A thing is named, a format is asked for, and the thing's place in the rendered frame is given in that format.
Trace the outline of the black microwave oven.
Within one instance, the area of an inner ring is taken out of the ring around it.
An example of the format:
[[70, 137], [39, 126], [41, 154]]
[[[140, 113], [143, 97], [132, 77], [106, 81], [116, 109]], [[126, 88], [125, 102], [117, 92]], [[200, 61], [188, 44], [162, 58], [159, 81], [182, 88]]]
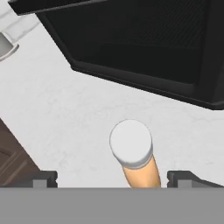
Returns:
[[224, 110], [224, 0], [8, 0], [77, 72]]

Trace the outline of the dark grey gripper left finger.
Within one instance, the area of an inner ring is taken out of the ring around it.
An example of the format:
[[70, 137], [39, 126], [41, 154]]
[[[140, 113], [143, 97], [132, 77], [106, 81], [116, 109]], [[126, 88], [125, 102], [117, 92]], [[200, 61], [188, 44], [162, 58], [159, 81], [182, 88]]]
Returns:
[[57, 188], [58, 173], [56, 171], [40, 171], [34, 177], [23, 183], [24, 187]]

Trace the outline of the brown wooden cabinet door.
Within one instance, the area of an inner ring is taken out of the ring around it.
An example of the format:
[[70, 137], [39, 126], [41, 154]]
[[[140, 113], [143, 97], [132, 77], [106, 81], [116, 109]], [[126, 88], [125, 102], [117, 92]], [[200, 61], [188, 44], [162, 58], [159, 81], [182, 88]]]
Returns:
[[38, 166], [0, 118], [0, 186], [39, 172]]

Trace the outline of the orange bottle with white cap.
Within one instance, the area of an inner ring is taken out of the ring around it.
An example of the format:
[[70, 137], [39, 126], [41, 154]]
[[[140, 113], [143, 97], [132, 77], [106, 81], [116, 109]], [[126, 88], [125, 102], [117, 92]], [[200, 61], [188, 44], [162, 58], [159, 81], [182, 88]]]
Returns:
[[130, 187], [161, 186], [158, 166], [153, 156], [152, 137], [146, 125], [138, 120], [119, 122], [109, 135], [109, 145]]

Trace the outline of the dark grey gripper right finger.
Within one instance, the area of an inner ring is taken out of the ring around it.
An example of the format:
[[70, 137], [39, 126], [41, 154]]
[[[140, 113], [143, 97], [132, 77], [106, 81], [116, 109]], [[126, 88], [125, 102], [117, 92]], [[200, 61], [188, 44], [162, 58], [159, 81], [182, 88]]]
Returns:
[[201, 188], [201, 187], [218, 187], [223, 188], [223, 185], [218, 185], [213, 182], [201, 179], [191, 171], [168, 171], [167, 172], [167, 187], [170, 188]]

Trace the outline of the white round container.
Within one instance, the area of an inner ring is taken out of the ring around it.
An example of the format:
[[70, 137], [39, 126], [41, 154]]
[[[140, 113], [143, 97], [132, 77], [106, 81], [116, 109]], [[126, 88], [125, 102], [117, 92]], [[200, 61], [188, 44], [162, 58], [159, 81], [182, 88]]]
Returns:
[[1, 32], [0, 32], [0, 61], [9, 58], [17, 49], [18, 44], [13, 45]]

